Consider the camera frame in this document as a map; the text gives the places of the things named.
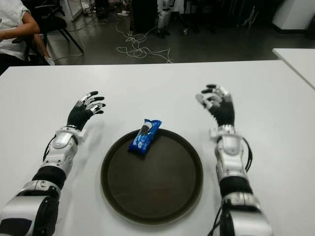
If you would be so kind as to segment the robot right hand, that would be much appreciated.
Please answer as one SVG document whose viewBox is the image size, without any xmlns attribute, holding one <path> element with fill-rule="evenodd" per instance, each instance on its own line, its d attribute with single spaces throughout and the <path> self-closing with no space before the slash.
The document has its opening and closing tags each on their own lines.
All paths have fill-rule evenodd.
<svg viewBox="0 0 315 236">
<path fill-rule="evenodd" d="M 195 98 L 215 118 L 218 127 L 234 126 L 235 111 L 232 96 L 224 87 L 216 84 L 207 85 L 206 89 Z"/>
</svg>

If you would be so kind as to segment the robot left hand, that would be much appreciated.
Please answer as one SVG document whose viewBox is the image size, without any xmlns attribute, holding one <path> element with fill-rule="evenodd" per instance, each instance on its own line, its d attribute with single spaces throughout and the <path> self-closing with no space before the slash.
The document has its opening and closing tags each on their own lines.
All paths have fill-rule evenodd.
<svg viewBox="0 0 315 236">
<path fill-rule="evenodd" d="M 103 114 L 104 97 L 98 96 L 98 91 L 88 92 L 74 105 L 67 118 L 67 127 L 82 131 L 88 120 L 94 115 Z"/>
</svg>

